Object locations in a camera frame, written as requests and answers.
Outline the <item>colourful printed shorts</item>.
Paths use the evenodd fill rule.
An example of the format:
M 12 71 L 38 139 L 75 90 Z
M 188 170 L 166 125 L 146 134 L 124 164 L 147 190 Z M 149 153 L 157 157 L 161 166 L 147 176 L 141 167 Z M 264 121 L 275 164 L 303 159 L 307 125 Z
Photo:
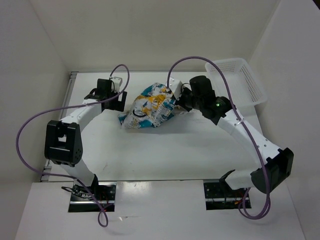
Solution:
M 164 84 L 154 83 L 133 101 L 131 108 L 118 115 L 123 129 L 156 128 L 187 111 L 176 105 L 173 93 Z

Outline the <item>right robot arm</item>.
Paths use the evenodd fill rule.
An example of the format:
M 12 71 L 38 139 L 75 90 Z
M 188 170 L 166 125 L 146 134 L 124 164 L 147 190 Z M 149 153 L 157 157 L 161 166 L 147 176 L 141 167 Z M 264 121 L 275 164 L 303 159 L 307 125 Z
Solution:
M 228 171 L 219 179 L 219 191 L 230 197 L 238 189 L 257 188 L 271 193 L 290 174 L 294 153 L 281 149 L 257 131 L 225 96 L 217 96 L 211 81 L 204 75 L 193 77 L 187 88 L 179 80 L 170 80 L 176 104 L 187 111 L 199 110 L 202 115 L 233 137 L 253 158 L 249 169 Z

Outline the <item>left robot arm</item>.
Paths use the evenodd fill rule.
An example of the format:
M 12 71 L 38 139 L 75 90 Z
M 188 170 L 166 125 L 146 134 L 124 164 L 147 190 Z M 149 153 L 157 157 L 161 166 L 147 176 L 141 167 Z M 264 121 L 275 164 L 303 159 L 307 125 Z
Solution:
M 84 97 L 82 107 L 60 120 L 51 120 L 46 126 L 45 158 L 74 177 L 77 189 L 82 189 L 82 194 L 89 200 L 99 196 L 100 187 L 98 177 L 83 160 L 82 131 L 104 110 L 124 110 L 127 92 L 120 91 L 122 82 L 120 77 L 99 78 L 97 86 Z

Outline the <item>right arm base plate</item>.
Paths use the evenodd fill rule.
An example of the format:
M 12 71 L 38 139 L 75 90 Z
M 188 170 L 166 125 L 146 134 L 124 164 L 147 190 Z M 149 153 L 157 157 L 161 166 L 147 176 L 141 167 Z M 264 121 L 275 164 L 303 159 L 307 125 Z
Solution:
M 218 180 L 203 182 L 205 206 L 207 211 L 242 209 L 246 188 L 225 193 Z

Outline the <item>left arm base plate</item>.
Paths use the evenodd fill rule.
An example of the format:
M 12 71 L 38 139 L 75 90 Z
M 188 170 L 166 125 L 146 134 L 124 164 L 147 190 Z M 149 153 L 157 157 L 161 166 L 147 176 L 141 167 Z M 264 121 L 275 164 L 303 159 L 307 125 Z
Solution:
M 115 210 L 116 186 L 116 182 L 99 182 L 99 190 L 97 191 L 95 197 L 105 212 L 114 212 Z M 66 192 L 71 193 L 68 208 L 69 213 L 100 211 L 100 208 L 93 200 L 91 195 L 82 186 L 62 186 L 61 188 Z

